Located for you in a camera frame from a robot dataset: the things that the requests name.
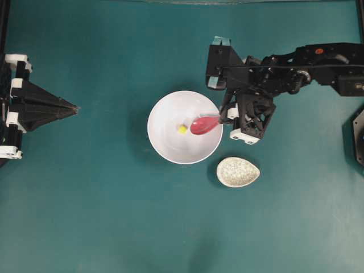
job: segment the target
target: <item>white speckled plate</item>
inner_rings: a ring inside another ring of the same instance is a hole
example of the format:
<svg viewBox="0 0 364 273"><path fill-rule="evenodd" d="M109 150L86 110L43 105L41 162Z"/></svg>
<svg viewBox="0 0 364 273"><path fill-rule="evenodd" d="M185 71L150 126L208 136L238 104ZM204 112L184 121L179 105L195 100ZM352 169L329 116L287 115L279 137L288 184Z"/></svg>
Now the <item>white speckled plate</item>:
<svg viewBox="0 0 364 273"><path fill-rule="evenodd" d="M242 158L225 158L216 169L217 178L225 186L238 188L249 185L260 175L260 170Z"/></svg>

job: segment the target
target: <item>small yellow object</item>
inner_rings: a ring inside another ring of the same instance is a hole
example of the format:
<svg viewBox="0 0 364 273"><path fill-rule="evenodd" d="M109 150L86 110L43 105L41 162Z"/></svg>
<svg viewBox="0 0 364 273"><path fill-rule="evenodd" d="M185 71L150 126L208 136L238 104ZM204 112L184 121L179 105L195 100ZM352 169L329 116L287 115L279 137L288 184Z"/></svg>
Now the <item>small yellow object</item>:
<svg viewBox="0 0 364 273"><path fill-rule="evenodd" d="M178 133L180 133L180 134L185 134L185 133L187 133L187 127L184 125L184 124L182 124L180 127L178 127Z"/></svg>

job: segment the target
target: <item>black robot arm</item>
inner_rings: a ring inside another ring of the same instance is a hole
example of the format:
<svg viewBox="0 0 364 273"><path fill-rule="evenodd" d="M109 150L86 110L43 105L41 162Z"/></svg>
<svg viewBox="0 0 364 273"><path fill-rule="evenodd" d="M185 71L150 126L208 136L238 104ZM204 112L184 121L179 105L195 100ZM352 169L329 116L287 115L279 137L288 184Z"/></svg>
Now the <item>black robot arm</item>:
<svg viewBox="0 0 364 273"><path fill-rule="evenodd" d="M78 112L76 105L31 83L31 72L27 55L0 53L0 168L22 158L23 134Z"/></svg>
<svg viewBox="0 0 364 273"><path fill-rule="evenodd" d="M341 96L364 96L364 44L306 45L263 60L242 60L227 38L215 37L210 46L206 85L226 90L220 122L233 125L232 139L247 144L262 139L276 107L273 98L297 94L312 80Z"/></svg>

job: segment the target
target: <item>red spoon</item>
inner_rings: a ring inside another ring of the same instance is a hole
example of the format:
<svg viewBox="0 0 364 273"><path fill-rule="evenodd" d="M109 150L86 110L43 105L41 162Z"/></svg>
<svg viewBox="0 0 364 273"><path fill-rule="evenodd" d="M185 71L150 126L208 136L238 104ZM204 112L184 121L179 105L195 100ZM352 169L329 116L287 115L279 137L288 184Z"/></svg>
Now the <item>red spoon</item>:
<svg viewBox="0 0 364 273"><path fill-rule="evenodd" d="M219 116L196 118L190 127L194 135L203 135L210 132L218 125Z"/></svg>

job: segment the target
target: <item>green tabletop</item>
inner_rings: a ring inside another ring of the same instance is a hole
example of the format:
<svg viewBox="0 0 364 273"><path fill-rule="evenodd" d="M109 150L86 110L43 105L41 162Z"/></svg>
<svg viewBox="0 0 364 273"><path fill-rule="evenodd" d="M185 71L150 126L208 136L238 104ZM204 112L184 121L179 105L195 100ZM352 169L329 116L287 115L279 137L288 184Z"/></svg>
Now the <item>green tabletop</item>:
<svg viewBox="0 0 364 273"><path fill-rule="evenodd" d="M0 272L363 272L364 181L350 117L363 98L311 84L276 98L264 139L223 140L203 162L161 158L146 130L153 105L205 87L208 47L241 57L359 42L354 1L226 6L13 1L7 53L31 81L81 107L23 138L0 169ZM216 178L240 156L260 178Z"/></svg>

